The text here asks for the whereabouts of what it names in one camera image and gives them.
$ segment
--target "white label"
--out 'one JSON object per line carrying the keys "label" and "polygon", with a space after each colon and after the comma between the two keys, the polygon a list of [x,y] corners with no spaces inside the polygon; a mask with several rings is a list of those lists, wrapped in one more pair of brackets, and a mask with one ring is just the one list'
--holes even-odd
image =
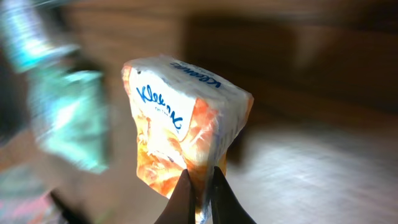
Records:
{"label": "white label", "polygon": [[145,116],[160,122],[179,141],[187,135],[196,99],[175,91],[158,74],[131,68],[131,95]]}

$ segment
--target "kleenex logo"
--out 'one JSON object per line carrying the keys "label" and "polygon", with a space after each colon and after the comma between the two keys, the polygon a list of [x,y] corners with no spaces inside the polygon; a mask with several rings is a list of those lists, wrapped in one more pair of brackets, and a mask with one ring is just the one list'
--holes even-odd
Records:
{"label": "kleenex logo", "polygon": [[137,91],[138,91],[138,94],[141,96],[141,99],[143,100],[144,103],[146,103],[147,101],[154,102],[160,106],[165,107],[165,110],[164,110],[164,108],[158,108],[158,107],[156,107],[156,110],[159,112],[163,112],[164,114],[166,114],[167,116],[169,116],[172,119],[172,122],[175,126],[175,129],[177,129],[177,132],[179,129],[181,129],[181,124],[179,126],[177,126],[176,123],[179,121],[182,121],[182,118],[176,117],[175,111],[173,111],[169,105],[166,105],[164,103],[162,94],[153,93],[152,89],[150,88],[150,85],[143,86],[141,91],[140,91],[140,89],[137,88]]}
{"label": "kleenex logo", "polygon": [[207,75],[204,75],[204,74],[201,74],[201,73],[198,73],[198,72],[195,72],[191,68],[184,67],[184,66],[180,65],[179,63],[175,63],[175,62],[174,63],[170,63],[170,64],[174,68],[180,69],[180,70],[182,70],[183,72],[189,74],[192,77],[199,78],[199,81],[201,81],[201,82],[205,82],[205,83],[207,83],[209,85],[215,85],[216,88],[219,88],[221,86],[221,83],[218,82],[217,80],[215,80],[214,78],[211,78],[211,77],[209,77]]}

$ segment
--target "blurred background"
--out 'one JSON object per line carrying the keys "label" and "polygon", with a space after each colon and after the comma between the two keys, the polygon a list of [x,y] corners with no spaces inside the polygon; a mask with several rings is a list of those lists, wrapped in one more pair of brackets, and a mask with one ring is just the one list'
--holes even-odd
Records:
{"label": "blurred background", "polygon": [[[111,211],[105,223],[154,223],[167,199],[136,176],[120,71],[166,54],[253,94],[226,177],[257,223],[398,222],[397,1],[92,0],[67,16],[104,68],[110,169],[89,174],[39,152],[26,127],[0,148],[1,170],[32,164],[94,220]],[[10,82],[25,107],[25,77]]]}

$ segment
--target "wooden table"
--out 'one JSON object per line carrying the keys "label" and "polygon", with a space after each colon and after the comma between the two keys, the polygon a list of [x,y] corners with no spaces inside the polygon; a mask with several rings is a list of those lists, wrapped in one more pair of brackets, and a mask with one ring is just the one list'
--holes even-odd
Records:
{"label": "wooden table", "polygon": [[253,94],[227,180],[255,221],[398,223],[397,1],[96,0],[71,14],[107,69],[111,168],[79,173],[33,149],[29,130],[4,153],[34,158],[91,218],[111,210],[106,223],[153,223],[167,203],[136,177],[120,75],[130,59],[167,54]]}

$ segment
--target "orange and white package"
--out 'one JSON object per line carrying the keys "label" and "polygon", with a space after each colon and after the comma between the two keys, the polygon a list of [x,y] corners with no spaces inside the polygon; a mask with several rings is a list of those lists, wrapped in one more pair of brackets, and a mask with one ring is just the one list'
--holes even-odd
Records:
{"label": "orange and white package", "polygon": [[[227,148],[246,124],[253,97],[172,57],[131,60],[122,75],[137,126],[138,178],[170,198],[188,169],[200,201],[209,170],[219,166],[225,175]],[[205,219],[200,214],[197,223]]]}

